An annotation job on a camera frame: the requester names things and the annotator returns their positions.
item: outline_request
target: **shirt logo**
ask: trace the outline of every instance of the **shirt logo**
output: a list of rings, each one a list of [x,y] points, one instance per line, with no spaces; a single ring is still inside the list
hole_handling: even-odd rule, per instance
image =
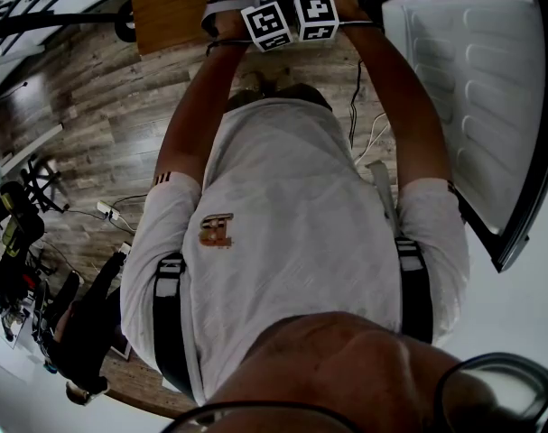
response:
[[[201,220],[200,244],[206,247],[231,247],[228,237],[228,221],[233,213],[209,215]]]

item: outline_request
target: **black wheel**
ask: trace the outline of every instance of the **black wheel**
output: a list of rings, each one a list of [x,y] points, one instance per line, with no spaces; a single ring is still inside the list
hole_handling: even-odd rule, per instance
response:
[[[115,32],[117,37],[127,43],[134,43],[137,41],[137,36],[135,35],[135,23],[133,22],[133,6],[131,5],[131,0],[127,0],[121,5],[121,8],[119,8],[119,11],[117,12],[117,16],[119,16],[118,20],[115,22]]]

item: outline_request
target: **black bracelet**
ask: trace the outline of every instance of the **black bracelet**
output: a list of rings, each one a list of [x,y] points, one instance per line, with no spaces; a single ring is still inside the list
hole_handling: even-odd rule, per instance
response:
[[[340,22],[341,27],[358,27],[358,26],[367,26],[367,27],[376,27],[380,31],[384,32],[384,26],[382,24],[375,23],[374,21],[344,21]]]
[[[208,45],[208,49],[205,51],[205,55],[209,56],[211,49],[219,45],[251,45],[251,40],[215,40]]]

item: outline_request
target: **white plastic panel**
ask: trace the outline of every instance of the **white plastic panel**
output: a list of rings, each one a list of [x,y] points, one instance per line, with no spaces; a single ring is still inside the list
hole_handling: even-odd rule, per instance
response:
[[[544,92],[535,0],[390,0],[386,36],[442,121],[456,186],[499,234],[534,153]]]

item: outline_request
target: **person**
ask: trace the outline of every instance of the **person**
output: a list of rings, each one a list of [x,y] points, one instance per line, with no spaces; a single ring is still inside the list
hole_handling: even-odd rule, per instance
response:
[[[358,0],[335,3],[341,21],[369,21]],[[247,39],[237,11],[217,14],[216,26],[221,40]],[[343,32],[394,132],[401,229],[421,247],[440,343],[469,277],[441,123],[380,29]],[[321,94],[294,90],[226,112],[245,52],[213,48],[169,123],[121,281],[124,334],[157,367],[156,272],[180,253],[182,332],[175,335],[199,404],[299,402],[363,431],[422,431],[436,382],[458,361],[400,335],[393,232]]]
[[[54,330],[47,345],[45,368],[57,370],[69,379],[66,394],[70,401],[86,405],[108,391],[109,383],[99,375],[115,328],[121,322],[119,288],[107,292],[125,261],[124,253],[114,253],[105,263],[91,288],[80,301],[73,301],[79,276],[70,274],[47,309],[48,324]]]

